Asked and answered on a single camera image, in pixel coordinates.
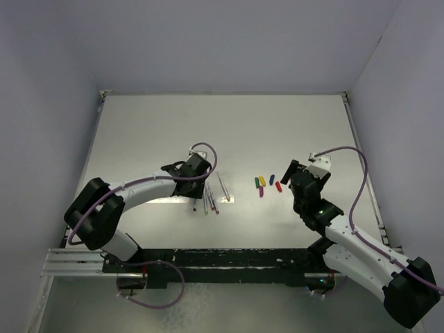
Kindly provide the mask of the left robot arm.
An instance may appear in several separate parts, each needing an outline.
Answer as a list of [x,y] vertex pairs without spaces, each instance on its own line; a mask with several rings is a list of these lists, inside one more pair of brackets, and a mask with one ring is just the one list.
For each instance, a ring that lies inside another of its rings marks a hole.
[[193,153],[188,160],[163,166],[147,178],[117,183],[93,178],[69,206],[64,221],[89,250],[104,250],[118,258],[126,271],[135,272],[142,266],[142,249],[118,230],[123,213],[159,198],[201,199],[211,170],[204,157]]

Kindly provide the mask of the green pen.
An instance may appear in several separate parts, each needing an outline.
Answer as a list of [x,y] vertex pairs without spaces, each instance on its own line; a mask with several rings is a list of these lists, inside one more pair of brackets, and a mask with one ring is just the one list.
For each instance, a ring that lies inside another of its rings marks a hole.
[[205,209],[205,214],[208,215],[211,206],[210,206],[210,200],[209,200],[209,197],[208,197],[208,193],[207,193],[207,188],[206,188],[206,187],[204,187],[204,192],[203,192],[203,194],[204,194],[204,209]]

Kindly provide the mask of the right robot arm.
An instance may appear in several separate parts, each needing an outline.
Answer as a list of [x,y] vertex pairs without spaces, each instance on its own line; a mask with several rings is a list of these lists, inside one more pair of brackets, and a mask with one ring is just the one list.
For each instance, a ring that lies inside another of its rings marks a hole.
[[321,248],[310,252],[315,271],[330,268],[344,274],[380,300],[405,328],[414,327],[440,300],[431,266],[385,246],[357,226],[321,192],[330,177],[330,159],[318,157],[305,166],[292,160],[281,179],[293,194],[293,210],[319,233]]

